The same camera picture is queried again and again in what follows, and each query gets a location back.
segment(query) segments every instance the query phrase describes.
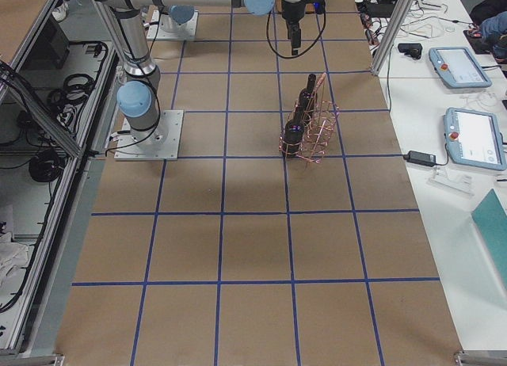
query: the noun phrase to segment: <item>tablet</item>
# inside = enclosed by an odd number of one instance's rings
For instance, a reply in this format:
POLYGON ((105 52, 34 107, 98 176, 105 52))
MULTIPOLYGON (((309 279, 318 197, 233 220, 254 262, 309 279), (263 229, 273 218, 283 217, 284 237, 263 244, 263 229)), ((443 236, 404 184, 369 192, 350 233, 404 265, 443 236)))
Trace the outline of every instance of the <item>tablet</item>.
POLYGON ((507 170, 497 117, 450 108, 444 116, 445 142, 452 161, 488 170, 507 170))
POLYGON ((490 78, 468 48, 430 48, 429 59, 452 89, 491 86, 490 78))

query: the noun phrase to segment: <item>grid pattern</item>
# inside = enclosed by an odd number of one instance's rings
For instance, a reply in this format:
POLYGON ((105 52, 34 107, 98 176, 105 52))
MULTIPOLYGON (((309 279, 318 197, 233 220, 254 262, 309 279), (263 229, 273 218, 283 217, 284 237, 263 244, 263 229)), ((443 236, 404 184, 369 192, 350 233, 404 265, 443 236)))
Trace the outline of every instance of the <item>grid pattern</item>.
MULTIPOLYGON (((202 9, 196 42, 155 44, 162 108, 185 109, 180 158, 106 160, 58 340, 70 364, 452 364, 459 342, 360 19, 353 0, 327 5, 324 37, 292 62, 242 10, 202 9), (280 130, 323 71, 337 139, 320 165, 286 160, 280 130)), ((306 16, 303 35, 321 23, 306 16)))

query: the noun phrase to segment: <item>copper wire rack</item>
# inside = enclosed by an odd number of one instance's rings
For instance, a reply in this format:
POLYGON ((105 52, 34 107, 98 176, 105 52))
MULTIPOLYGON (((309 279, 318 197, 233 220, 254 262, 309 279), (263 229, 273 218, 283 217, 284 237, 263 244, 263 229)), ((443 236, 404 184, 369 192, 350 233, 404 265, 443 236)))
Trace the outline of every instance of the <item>copper wire rack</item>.
MULTIPOLYGON (((284 130, 280 134, 278 149, 286 157, 296 157, 307 162, 320 163, 326 155, 327 147, 333 135, 336 135, 336 123, 339 108, 333 102, 323 99, 326 90, 327 74, 322 73, 318 78, 313 93, 311 94, 309 106, 313 108, 305 110, 304 121, 307 122, 304 128, 303 139, 300 143, 286 143, 284 141, 284 130), (291 156, 284 150, 290 146, 298 146, 295 156, 291 156)), ((288 117, 288 121, 294 117, 298 101, 288 117)))

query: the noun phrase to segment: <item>black power brick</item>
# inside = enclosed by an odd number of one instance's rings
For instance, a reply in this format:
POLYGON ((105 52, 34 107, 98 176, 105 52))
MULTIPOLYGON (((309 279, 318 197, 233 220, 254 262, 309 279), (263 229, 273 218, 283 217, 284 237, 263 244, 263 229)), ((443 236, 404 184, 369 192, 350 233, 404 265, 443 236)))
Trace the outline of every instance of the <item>black power brick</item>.
POLYGON ((406 162, 411 162, 420 166, 433 167, 437 165, 435 155, 425 154, 424 152, 409 151, 407 154, 403 155, 403 159, 405 159, 406 162))

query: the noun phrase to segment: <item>white mounting plate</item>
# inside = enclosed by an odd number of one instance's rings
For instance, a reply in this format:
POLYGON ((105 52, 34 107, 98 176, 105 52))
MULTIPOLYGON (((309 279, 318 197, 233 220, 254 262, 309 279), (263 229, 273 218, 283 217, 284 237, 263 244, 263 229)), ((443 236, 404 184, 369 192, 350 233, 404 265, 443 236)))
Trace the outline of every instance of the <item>white mounting plate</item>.
MULTIPOLYGON (((116 150, 116 160, 146 161, 146 160, 177 160, 177 152, 180 147, 181 126, 183 125, 183 110, 164 110, 160 116, 158 126, 165 125, 167 132, 166 140, 154 147, 143 143, 116 150)), ((124 120, 122 130, 130 130, 130 124, 124 120)), ((134 143, 131 135, 122 135, 118 140, 118 147, 129 146, 134 143)))
MULTIPOLYGON (((197 18, 199 17, 199 12, 196 11, 193 14, 192 19, 190 19, 186 26, 177 31, 177 32, 166 32, 162 29, 162 26, 158 29, 157 41, 194 41, 196 39, 196 30, 197 30, 197 18)), ((158 11, 153 11, 151 15, 151 22, 158 21, 158 11)), ((148 29, 148 40, 155 39, 155 34, 157 33, 157 25, 151 25, 148 29)))

